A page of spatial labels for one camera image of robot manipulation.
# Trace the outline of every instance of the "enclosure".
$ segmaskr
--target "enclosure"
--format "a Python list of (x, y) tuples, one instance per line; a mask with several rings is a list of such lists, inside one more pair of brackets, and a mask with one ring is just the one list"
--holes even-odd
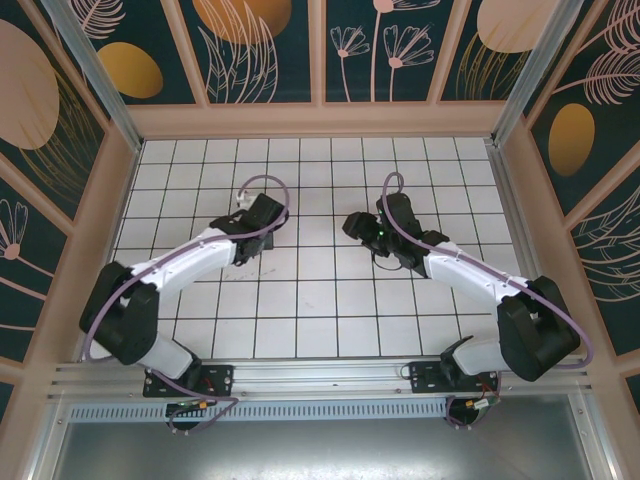
[[(0, 39), (3, 478), (640, 477), (640, 2), (7, 0)], [(394, 171), (423, 229), (553, 279), (591, 363), (504, 371), (469, 431), (414, 393), (407, 365), (498, 327), (344, 233)], [(106, 263), (184, 244), (255, 175), (290, 194), (273, 249), (158, 313), (240, 403), (173, 438), (78, 323)]]

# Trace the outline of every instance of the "black mounting plate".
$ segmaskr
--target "black mounting plate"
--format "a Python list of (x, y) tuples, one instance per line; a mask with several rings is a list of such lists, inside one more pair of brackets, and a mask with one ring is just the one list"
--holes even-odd
[[(193, 391), (203, 395), (229, 397), (232, 386), (233, 365), (202, 365), (200, 381), (193, 388)], [(158, 377), (145, 370), (142, 396), (145, 398), (173, 398), (187, 395), (174, 390)]]
[(498, 377), (490, 373), (481, 373), (477, 377), (461, 377), (458, 384), (453, 387), (447, 377), (440, 371), (440, 361), (411, 362), (407, 364), (409, 369), (409, 381), (413, 393), (482, 393), (482, 382), (493, 390), (498, 388)]

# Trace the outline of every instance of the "white grid floor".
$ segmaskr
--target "white grid floor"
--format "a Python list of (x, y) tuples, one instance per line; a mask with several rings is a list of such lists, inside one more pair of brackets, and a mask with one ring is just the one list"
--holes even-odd
[[(423, 229), (519, 274), (480, 138), (146, 142), (114, 257), (130, 265), (184, 243), (236, 210), (232, 198), (246, 179), (269, 173), (292, 196), (275, 249), (164, 299), (165, 335), (202, 358), (309, 358), (437, 355), (461, 336), (495, 331), (464, 295), (373, 265), (342, 232), (347, 214), (375, 212), (396, 169)], [(268, 193), (283, 199), (276, 188)]]

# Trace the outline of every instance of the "decorative wallpaper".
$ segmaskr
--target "decorative wallpaper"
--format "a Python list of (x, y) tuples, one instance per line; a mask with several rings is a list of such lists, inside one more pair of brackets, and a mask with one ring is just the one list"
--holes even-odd
[(4, 412), (7, 411), (12, 393), (13, 385), (0, 382), (0, 425), (2, 425), (2, 418), (4, 417)]
[(307, 0), (181, 0), (211, 103), (310, 102)]
[(473, 0), (441, 100), (506, 100), (557, 0)]
[(0, 357), (24, 360), (66, 240), (0, 179)]
[(564, 52), (567, 50), (567, 47), (571, 43), (571, 40), (573, 40), (573, 37), (575, 36), (576, 31), (578, 30), (578, 28), (582, 24), (582, 21), (584, 20), (584, 17), (589, 12), (589, 9), (593, 6), (593, 2), (594, 0), (584, 0), (584, 3), (580, 8), (580, 12), (578, 13), (575, 20), (569, 26), (569, 33), (564, 37), (564, 41), (562, 42), (562, 45), (560, 45), (560, 48), (556, 52), (555, 57), (553, 58), (551, 63), (549, 63), (547, 70), (545, 71), (544, 75), (540, 79), (540, 83), (538, 83), (537, 88), (531, 95), (531, 98), (527, 102), (527, 105), (524, 107), (523, 113), (525, 117), (529, 116), (529, 112), (538, 101), (538, 97), (540, 97), (540, 94), (542, 93), (542, 90), (544, 89), (547, 83), (547, 80), (549, 79), (551, 74), (555, 71), (556, 67), (558, 66), (558, 63), (560, 63), (560, 60), (562, 59)]
[(531, 133), (564, 213), (640, 139), (640, 3), (610, 1)]
[(127, 105), (194, 103), (160, 0), (69, 0), (69, 6)]
[(326, 101), (424, 101), (453, 2), (327, 0)]
[(16, 0), (0, 44), (0, 156), (73, 219), (104, 131)]
[(633, 398), (633, 403), (636, 406), (636, 410), (638, 410), (638, 414), (640, 414), (640, 373), (627, 377), (625, 380), (627, 382), (629, 392), (631, 393), (631, 398)]
[(614, 350), (640, 348), (640, 170), (571, 234)]

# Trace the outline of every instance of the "ventilated metal strip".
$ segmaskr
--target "ventilated metal strip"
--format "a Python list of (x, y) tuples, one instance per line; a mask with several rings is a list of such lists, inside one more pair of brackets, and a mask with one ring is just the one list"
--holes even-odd
[[(372, 418), (444, 417), (444, 398), (240, 403), (221, 421), (358, 420)], [(76, 404), (69, 423), (166, 422), (167, 404)], [(176, 421), (208, 420), (224, 404), (178, 417)]]

